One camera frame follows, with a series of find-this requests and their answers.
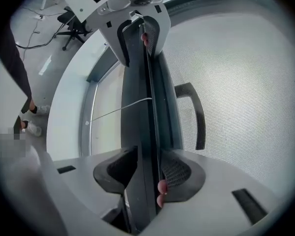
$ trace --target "black handle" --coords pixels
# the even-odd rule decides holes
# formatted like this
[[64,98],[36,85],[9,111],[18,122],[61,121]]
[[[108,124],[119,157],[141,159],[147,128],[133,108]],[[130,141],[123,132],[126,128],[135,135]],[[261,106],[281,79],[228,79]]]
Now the black handle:
[[193,108],[196,112],[197,118],[197,144],[196,150],[204,149],[206,143],[206,122],[205,114],[203,112],[201,101],[198,94],[190,82],[175,86],[175,93],[177,98],[190,97]]

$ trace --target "black slot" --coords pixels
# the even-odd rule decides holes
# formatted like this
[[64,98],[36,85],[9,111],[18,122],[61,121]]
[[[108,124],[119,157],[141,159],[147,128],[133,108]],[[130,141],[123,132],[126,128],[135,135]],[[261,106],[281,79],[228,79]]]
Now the black slot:
[[156,9],[157,13],[161,13],[161,12],[162,12],[162,10],[161,10],[161,8],[159,7],[159,5],[156,5],[156,6],[155,6],[155,9]]
[[72,170],[75,170],[75,167],[73,167],[72,165],[65,166],[65,167],[57,169],[59,174],[66,173],[66,172],[69,172],[69,171],[72,171]]
[[267,212],[246,189],[232,191],[232,194],[246,213],[252,225],[256,224],[267,215]]

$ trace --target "black pants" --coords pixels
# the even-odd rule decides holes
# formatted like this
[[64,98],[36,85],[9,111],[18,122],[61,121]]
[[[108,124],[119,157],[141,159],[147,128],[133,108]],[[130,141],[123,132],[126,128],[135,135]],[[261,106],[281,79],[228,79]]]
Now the black pants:
[[[24,68],[24,64],[20,58],[19,50],[15,45],[14,36],[12,34],[12,30],[10,28],[10,24],[8,24],[2,32],[0,38],[0,59],[5,66],[8,73],[11,75],[15,83],[20,87],[20,89],[26,94],[28,97],[25,102],[23,108],[21,109],[22,113],[26,113],[30,109],[30,101],[31,101],[31,90],[30,84],[28,80],[27,72]],[[21,119],[17,118],[14,131],[19,133],[21,130]]]

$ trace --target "black cable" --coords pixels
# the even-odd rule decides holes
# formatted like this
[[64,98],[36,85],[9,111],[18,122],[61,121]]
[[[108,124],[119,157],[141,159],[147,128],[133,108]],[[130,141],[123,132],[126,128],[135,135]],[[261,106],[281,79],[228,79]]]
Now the black cable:
[[45,14],[40,14],[40,13],[38,13],[38,12],[36,12],[36,11],[34,11],[34,10],[31,10],[31,9],[29,9],[29,8],[26,8],[26,7],[21,7],[21,8],[22,8],[22,9],[25,9],[25,10],[32,11],[32,12],[36,13],[36,14],[39,15],[39,16],[50,17],[50,16],[56,16],[56,15],[63,14],[63,13],[57,13],[57,14],[52,14],[52,15],[45,15]]
[[[31,39],[31,37],[33,36],[33,34],[34,34],[34,33],[39,33],[39,31],[35,31],[35,30],[36,30],[36,28],[37,28],[37,26],[38,26],[38,21],[39,21],[39,20],[37,20],[37,22],[36,22],[36,26],[35,26],[35,28],[34,28],[33,32],[31,33],[31,35],[30,35],[30,37],[29,37],[29,42],[28,42],[28,45],[27,45],[27,47],[30,45],[30,39]],[[23,53],[23,59],[22,59],[22,61],[24,61],[24,58],[25,58],[25,52],[26,52],[26,50],[27,50],[27,49],[25,49],[25,50],[24,50],[24,53]]]
[[17,47],[19,47],[19,48],[22,48],[22,49],[25,49],[25,50],[27,50],[27,49],[35,49],[35,48],[40,48],[40,47],[43,47],[43,46],[46,46],[46,45],[48,45],[54,38],[55,38],[55,36],[57,35],[57,33],[65,26],[65,25],[67,25],[73,18],[75,17],[75,15],[73,15],[65,24],[62,24],[60,27],[59,27],[59,29],[54,33],[54,35],[52,36],[52,38],[47,42],[47,43],[45,43],[45,44],[41,44],[41,45],[34,45],[34,46],[31,46],[31,47],[29,47],[29,44],[26,46],[26,47],[24,47],[24,46],[20,46],[20,45],[18,45],[17,43],[15,43],[16,44],[16,46]]

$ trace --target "person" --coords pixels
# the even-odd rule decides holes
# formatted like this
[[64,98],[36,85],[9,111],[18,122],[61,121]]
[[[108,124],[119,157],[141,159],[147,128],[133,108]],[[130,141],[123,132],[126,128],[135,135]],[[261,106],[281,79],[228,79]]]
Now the person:
[[[0,38],[0,59],[15,83],[28,97],[21,112],[24,114],[30,111],[30,113],[36,116],[48,115],[50,106],[36,106],[33,101],[27,72],[20,58],[19,50],[15,45],[10,24],[2,31]],[[22,130],[27,130],[37,137],[42,133],[41,127],[36,126],[32,121],[21,120],[20,117],[17,117],[13,131],[15,134],[19,134]]]

